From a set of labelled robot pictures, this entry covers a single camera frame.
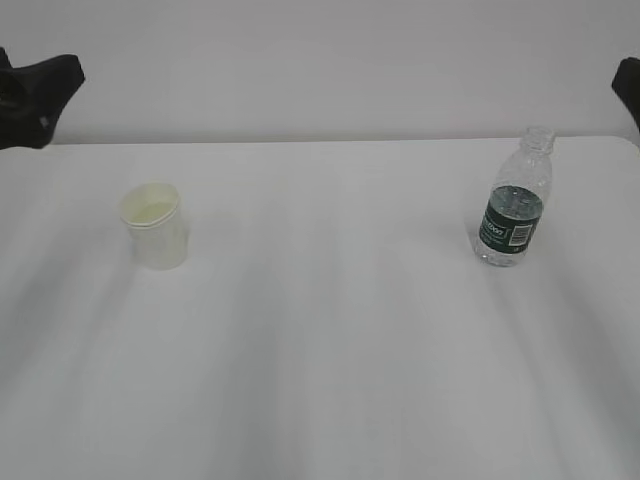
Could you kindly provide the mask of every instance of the water bottle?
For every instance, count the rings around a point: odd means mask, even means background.
[[[529,127],[520,150],[502,165],[475,240],[476,255],[499,267],[511,267],[527,253],[551,192],[555,133]]]

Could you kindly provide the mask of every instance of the bottle label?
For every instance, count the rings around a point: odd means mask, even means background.
[[[539,221],[540,217],[529,220],[505,217],[489,203],[480,225],[480,240],[500,253],[521,253],[529,246]]]

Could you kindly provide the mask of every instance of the white table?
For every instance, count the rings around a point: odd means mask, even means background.
[[[559,139],[525,262],[477,261],[517,141],[0,152],[0,478],[640,478],[640,158]],[[180,268],[116,204],[169,181]]]

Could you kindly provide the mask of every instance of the white wall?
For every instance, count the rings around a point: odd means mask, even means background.
[[[530,123],[637,140],[610,83],[640,55],[638,0],[7,2],[14,64],[83,63],[58,142],[510,136]]]

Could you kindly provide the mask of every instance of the plastic cup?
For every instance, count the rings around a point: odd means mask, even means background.
[[[187,258],[187,229],[180,214],[180,195],[173,185],[140,185],[124,196],[119,211],[133,239],[137,263],[168,270]]]

